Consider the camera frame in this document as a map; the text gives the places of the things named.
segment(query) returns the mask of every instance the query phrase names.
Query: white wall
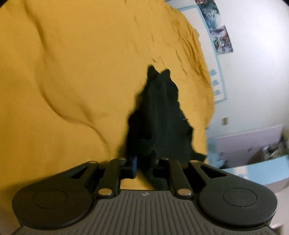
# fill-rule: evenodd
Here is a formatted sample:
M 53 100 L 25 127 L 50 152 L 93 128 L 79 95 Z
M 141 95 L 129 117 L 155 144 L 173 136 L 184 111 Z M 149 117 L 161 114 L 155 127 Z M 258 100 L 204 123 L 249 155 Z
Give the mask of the white wall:
M 215 2 L 234 52 L 219 56 L 228 99 L 215 105 L 207 136 L 289 126 L 289 7 L 282 0 Z

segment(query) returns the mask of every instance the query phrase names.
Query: black plastic device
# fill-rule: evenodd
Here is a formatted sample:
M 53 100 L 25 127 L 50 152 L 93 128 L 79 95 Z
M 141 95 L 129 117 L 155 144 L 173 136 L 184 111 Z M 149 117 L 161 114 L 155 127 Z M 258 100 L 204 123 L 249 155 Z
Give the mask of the black plastic device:
M 199 161 L 161 159 L 154 177 L 169 190 L 121 190 L 136 158 L 90 161 L 19 190 L 16 235 L 275 234 L 277 199 L 268 188 Z

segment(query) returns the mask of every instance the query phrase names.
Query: black fabric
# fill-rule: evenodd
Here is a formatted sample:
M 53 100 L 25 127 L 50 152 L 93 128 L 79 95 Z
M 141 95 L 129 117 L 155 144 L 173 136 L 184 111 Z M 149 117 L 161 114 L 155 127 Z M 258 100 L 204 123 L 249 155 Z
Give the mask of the black fabric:
M 170 70 L 158 73 L 153 66 L 148 68 L 138 106 L 129 118 L 126 152 L 138 157 L 139 168 L 148 170 L 155 159 L 163 157 L 184 164 L 205 159 L 192 149 L 193 128 L 179 108 L 178 88 Z
M 0 7 L 2 7 L 4 5 L 4 3 L 6 3 L 7 0 L 0 0 Z

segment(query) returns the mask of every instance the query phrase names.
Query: bed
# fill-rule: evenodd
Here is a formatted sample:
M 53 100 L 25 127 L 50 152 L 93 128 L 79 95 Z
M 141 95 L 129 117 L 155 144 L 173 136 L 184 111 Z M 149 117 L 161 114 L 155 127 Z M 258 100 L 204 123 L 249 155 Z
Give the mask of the bed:
M 169 68 L 206 153 L 213 91 L 198 34 L 163 0 L 8 0 L 0 8 L 0 234 L 25 185 L 121 157 L 147 67 Z M 122 188 L 151 189 L 138 174 Z

